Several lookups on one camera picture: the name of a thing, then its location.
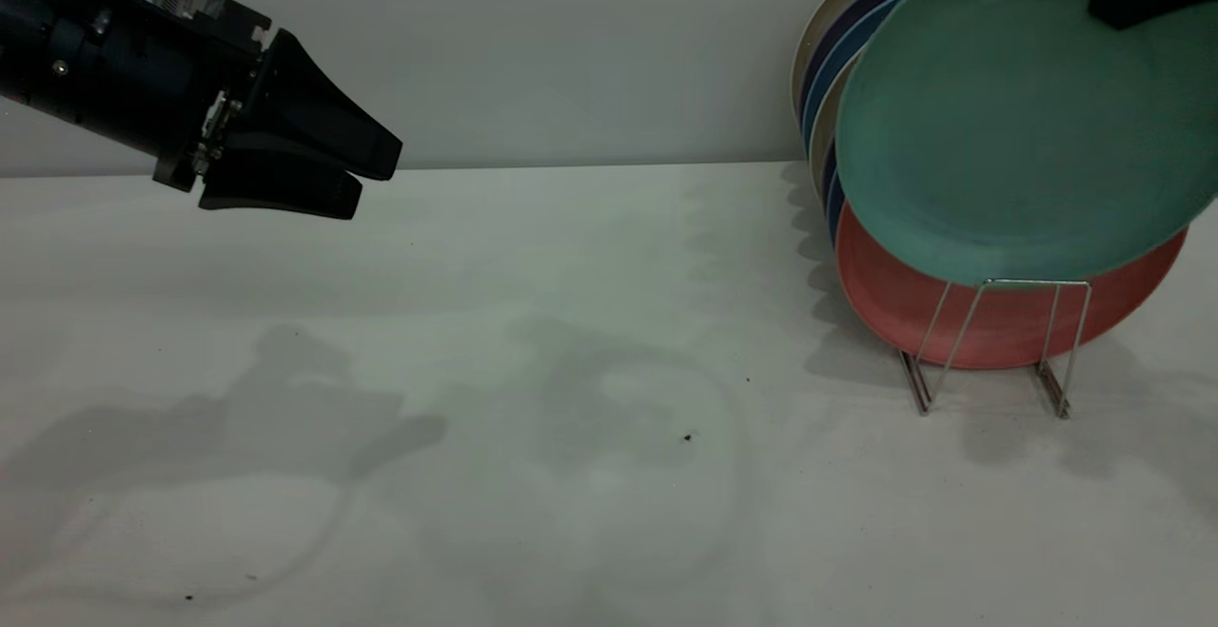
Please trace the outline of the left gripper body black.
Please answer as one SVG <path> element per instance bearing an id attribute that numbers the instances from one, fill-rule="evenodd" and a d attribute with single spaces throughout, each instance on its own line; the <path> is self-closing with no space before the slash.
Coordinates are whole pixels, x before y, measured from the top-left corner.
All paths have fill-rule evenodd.
<path id="1" fill-rule="evenodd" d="M 90 129 L 155 158 L 152 179 L 188 192 L 208 164 L 214 103 L 256 68 L 270 17 L 225 0 L 218 16 L 116 0 L 90 24 Z"/>

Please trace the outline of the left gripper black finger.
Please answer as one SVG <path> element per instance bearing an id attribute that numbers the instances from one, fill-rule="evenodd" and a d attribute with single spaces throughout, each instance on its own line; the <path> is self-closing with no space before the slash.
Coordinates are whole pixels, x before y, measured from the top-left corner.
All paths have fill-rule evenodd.
<path id="1" fill-rule="evenodd" d="M 350 164 L 304 142 L 239 138 L 203 175 L 200 209 L 278 209 L 350 222 L 363 185 Z"/>
<path id="2" fill-rule="evenodd" d="M 317 159 L 375 181 L 395 175 L 400 138 L 343 94 L 290 30 L 266 47 L 241 103 L 227 124 L 230 151 Z"/>

